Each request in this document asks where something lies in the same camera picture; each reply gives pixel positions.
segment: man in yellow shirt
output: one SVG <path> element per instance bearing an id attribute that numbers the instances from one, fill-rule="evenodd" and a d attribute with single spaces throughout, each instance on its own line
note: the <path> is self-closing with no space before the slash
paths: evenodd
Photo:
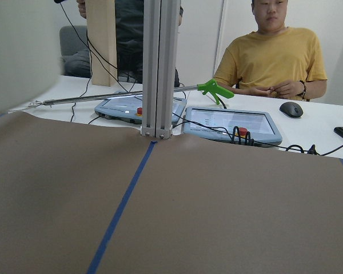
<path id="1" fill-rule="evenodd" d="M 326 72 L 314 32 L 285 26 L 288 0 L 252 0 L 258 31 L 227 47 L 214 79 L 235 94 L 319 98 Z"/>

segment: person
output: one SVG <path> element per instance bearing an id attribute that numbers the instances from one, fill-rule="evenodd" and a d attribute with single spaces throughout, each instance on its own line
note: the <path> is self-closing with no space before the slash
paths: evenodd
<path id="1" fill-rule="evenodd" d="M 79 13 L 86 19 L 85 0 L 77 0 Z M 179 25 L 183 8 L 180 8 Z M 117 39 L 118 76 L 127 73 L 128 82 L 142 83 L 143 63 L 143 0 L 115 1 L 115 29 Z M 81 50 L 67 57 L 63 64 L 63 74 L 76 77 L 90 77 L 89 49 Z M 176 70 L 174 86 L 179 87 Z"/>
<path id="2" fill-rule="evenodd" d="M 288 0 L 252 0 L 258 30 L 226 48 L 214 74 L 220 86 L 235 94 L 292 100 L 325 94 L 319 40 L 309 29 L 285 26 L 287 5 Z"/>

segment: white wall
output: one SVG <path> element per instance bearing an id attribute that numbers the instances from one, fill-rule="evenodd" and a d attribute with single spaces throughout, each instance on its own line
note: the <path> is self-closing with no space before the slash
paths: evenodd
<path id="1" fill-rule="evenodd" d="M 227 45 L 257 29 L 250 3 L 250 0 L 182 0 L 184 17 L 178 31 L 177 68 L 183 84 L 207 82 Z M 63 6 L 75 25 L 86 24 L 78 14 L 75 0 L 63 2 Z M 52 7 L 58 30 L 68 25 L 60 5 Z M 323 98 L 314 101 L 343 104 L 343 0 L 290 0 L 286 24 L 312 29 L 321 41 L 328 89 Z"/>

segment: green handle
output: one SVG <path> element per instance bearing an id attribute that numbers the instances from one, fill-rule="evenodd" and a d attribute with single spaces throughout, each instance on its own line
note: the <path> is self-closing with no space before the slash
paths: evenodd
<path id="1" fill-rule="evenodd" d="M 234 93 L 232 91 L 219 86 L 215 79 L 211 79 L 205 84 L 198 84 L 197 90 L 203 91 L 203 95 L 206 95 L 207 92 L 211 93 L 213 98 L 215 98 L 216 100 L 216 104 L 220 104 L 220 100 L 218 99 L 218 96 L 216 94 L 219 94 L 225 98 L 234 97 Z"/>

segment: wristband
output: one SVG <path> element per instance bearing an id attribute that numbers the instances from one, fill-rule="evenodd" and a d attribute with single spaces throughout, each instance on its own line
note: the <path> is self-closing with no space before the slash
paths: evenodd
<path id="1" fill-rule="evenodd" d="M 304 85 L 304 91 L 300 94 L 297 94 L 297 96 L 301 96 L 303 99 L 305 99 L 305 94 L 306 94 L 305 82 L 303 80 L 300 80 L 300 82 Z"/>

